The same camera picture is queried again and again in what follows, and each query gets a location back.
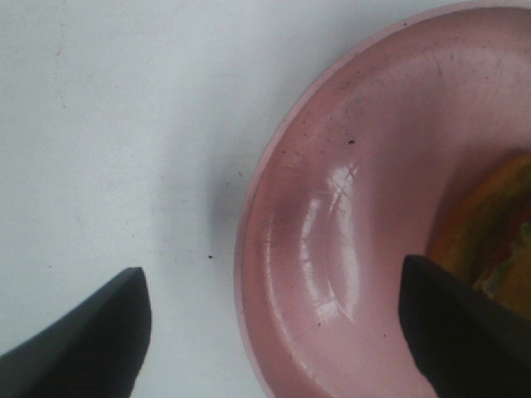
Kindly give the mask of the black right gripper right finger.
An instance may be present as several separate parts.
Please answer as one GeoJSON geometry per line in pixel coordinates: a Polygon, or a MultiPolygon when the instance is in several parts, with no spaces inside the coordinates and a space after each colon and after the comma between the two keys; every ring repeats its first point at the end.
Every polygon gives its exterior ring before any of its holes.
{"type": "Polygon", "coordinates": [[[421,255],[402,264],[398,304],[419,372],[439,397],[528,397],[530,321],[421,255]]]}

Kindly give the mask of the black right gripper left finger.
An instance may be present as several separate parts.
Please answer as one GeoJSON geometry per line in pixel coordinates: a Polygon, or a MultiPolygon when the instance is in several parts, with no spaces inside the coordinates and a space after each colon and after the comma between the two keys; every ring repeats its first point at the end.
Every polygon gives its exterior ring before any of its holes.
{"type": "Polygon", "coordinates": [[[3,397],[128,397],[149,348],[145,273],[121,271],[65,316],[1,356],[3,397]]]}

